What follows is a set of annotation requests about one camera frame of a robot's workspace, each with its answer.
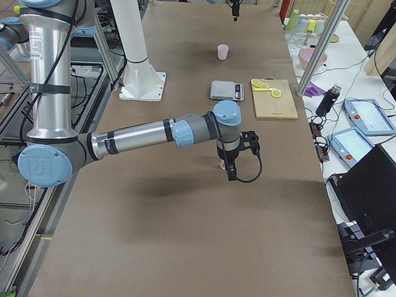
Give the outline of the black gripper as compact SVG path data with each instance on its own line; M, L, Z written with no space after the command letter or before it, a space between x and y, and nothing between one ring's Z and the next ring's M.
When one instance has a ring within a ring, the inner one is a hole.
M241 5L240 0L227 0L227 5L231 8L233 20L237 21L239 17L239 9Z
M259 136L254 131L242 131L233 142L224 142L217 139L218 157L224 162L229 181L254 182L259 178L259 173L249 180L238 177L235 160L239 153L245 150L250 150L259 159Z

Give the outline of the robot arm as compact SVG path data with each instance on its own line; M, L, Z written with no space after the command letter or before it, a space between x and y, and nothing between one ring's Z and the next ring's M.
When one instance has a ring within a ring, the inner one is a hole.
M20 18L29 29L33 127L18 158L21 175L39 187L70 180L85 165L165 142L190 147L216 140L228 179L237 180L235 160L243 150L260 154L255 132L240 130L234 101L218 102L200 116L139 124L105 133L76 133L71 124L70 39L78 29L95 33L93 1L21 1Z
M1 20L1 46L9 51L16 44L30 43L32 59L45 56L49 46L54 56L63 55L73 35L92 37L99 30L94 24L93 1L20 1L20 16ZM110 2L121 42L134 41L146 51L137 1Z

